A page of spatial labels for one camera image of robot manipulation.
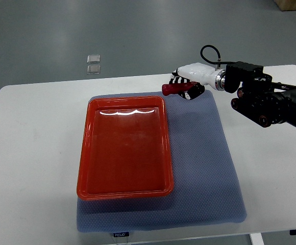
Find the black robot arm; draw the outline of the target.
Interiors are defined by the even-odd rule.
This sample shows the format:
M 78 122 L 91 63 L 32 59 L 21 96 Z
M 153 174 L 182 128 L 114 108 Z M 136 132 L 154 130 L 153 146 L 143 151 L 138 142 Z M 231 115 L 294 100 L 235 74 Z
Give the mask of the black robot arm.
M 240 61 L 227 64 L 225 91 L 237 93 L 232 108 L 264 128 L 284 122 L 296 127 L 296 86 L 272 80 L 263 66 Z

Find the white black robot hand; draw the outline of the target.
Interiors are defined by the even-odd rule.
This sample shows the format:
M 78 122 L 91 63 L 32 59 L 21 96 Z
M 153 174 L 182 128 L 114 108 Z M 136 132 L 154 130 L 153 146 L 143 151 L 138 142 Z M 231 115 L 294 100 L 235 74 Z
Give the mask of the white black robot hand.
M 177 94 L 186 100 L 193 100 L 204 93 L 205 85 L 210 85 L 211 88 L 218 91 L 224 91 L 225 74 L 224 69 L 193 63 L 181 66 L 172 72 L 169 84 L 189 83 Z

